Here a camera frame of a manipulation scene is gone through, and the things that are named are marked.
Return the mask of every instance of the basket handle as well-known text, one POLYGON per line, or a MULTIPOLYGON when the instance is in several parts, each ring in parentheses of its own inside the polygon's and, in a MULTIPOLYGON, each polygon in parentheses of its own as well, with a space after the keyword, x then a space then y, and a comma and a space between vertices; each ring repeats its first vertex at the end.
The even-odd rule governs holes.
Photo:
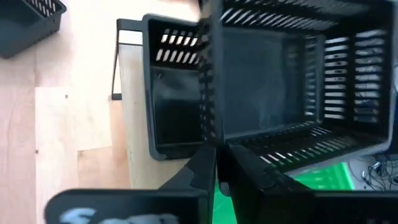
POLYGON ((118 19, 116 21, 118 30, 129 30, 142 32, 142 22, 130 19, 118 19))

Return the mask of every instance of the light wood floor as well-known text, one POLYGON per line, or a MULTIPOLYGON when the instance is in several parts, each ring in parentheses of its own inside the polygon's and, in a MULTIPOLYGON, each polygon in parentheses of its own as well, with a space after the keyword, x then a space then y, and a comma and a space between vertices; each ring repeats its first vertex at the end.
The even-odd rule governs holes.
POLYGON ((196 20, 182 1, 63 0, 58 34, 0 59, 0 224, 43 223, 65 189, 129 187, 122 105, 108 100, 116 19, 196 20))

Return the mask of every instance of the black plastic basket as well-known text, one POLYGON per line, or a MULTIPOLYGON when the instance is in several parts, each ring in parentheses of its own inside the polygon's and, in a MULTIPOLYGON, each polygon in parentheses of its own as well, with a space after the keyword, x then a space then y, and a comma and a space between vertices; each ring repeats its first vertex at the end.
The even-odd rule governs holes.
MULTIPOLYGON (((142 21, 119 19, 117 24, 118 40, 121 30, 142 32, 151 156, 157 160, 191 157, 203 144, 197 24, 155 15, 145 15, 142 21)), ((124 45, 130 44, 116 43, 115 70, 124 45)), ((121 99, 112 94, 114 100, 121 99)))
POLYGON ((386 150, 388 1, 214 0, 199 21, 201 127, 283 172, 386 150))
POLYGON ((56 33, 66 10, 58 0, 0 0, 0 57, 10 58, 56 33))

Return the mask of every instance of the green mat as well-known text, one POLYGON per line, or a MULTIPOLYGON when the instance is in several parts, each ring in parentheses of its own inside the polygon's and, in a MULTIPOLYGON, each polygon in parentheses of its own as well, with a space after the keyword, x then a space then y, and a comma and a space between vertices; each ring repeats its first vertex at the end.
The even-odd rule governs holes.
MULTIPOLYGON (((295 180, 314 190, 353 190, 354 185, 345 163, 311 170, 294 177, 295 180)), ((225 197, 216 186, 213 224, 236 224, 232 200, 225 197)))

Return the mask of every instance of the green surface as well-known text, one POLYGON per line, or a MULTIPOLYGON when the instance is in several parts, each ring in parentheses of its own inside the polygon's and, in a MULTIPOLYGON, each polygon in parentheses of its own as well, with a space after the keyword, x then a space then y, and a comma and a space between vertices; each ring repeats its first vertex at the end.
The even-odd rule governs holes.
MULTIPOLYGON (((353 190, 354 185, 345 163, 311 170, 294 177, 295 180, 314 190, 353 190)), ((225 197, 216 186, 213 224, 236 224, 230 197, 225 197)))

